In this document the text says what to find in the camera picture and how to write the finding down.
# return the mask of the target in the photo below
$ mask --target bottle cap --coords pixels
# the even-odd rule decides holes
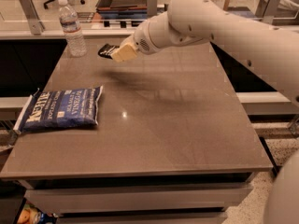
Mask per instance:
[[[67,0],[58,0],[58,4],[61,6],[65,6],[68,4]]]

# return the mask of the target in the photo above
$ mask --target tiled floor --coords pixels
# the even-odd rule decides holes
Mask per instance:
[[[57,4],[50,5],[50,9],[43,8],[43,2],[46,0],[34,0],[37,12],[40,12],[41,19],[57,18]],[[259,0],[231,0],[230,7],[248,7],[253,13],[257,7]],[[82,6],[80,3],[74,3],[77,11],[94,11],[97,0],[86,0],[86,4]],[[20,3],[17,0],[0,0],[0,13],[5,19],[11,19],[21,14]],[[278,164],[283,164],[291,154],[299,148],[299,141],[279,136],[281,131],[287,132],[287,123],[253,123],[253,127],[257,133],[264,135],[267,143],[274,154]],[[7,136],[0,131],[0,145],[7,141]],[[227,210],[228,218],[224,224],[260,224],[262,222],[263,207],[267,200],[269,191],[271,190],[273,177],[270,173],[259,173],[252,180],[254,190],[238,207],[230,207]]]

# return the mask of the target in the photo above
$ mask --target brown table surface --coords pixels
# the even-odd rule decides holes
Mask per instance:
[[[22,135],[0,178],[36,179],[268,171],[272,165],[209,43],[115,63],[104,44],[58,62],[46,91],[104,85],[99,125]]]

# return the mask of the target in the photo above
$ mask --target clear bottle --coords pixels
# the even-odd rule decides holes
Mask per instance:
[[[58,0],[58,3],[61,6],[59,21],[63,27],[69,50],[75,57],[84,56],[87,49],[77,12],[68,4],[67,0]]]

